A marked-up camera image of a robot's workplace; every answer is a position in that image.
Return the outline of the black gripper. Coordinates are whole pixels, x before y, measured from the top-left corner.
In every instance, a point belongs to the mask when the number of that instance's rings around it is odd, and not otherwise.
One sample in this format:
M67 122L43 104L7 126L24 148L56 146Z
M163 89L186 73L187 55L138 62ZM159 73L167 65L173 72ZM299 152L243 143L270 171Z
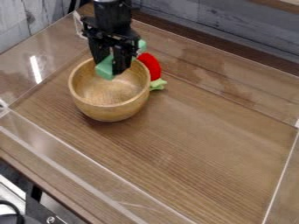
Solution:
M131 0L92 0L94 15L83 16L83 35L95 63L99 64L114 50L112 73L122 74L130 67L141 35L131 27Z

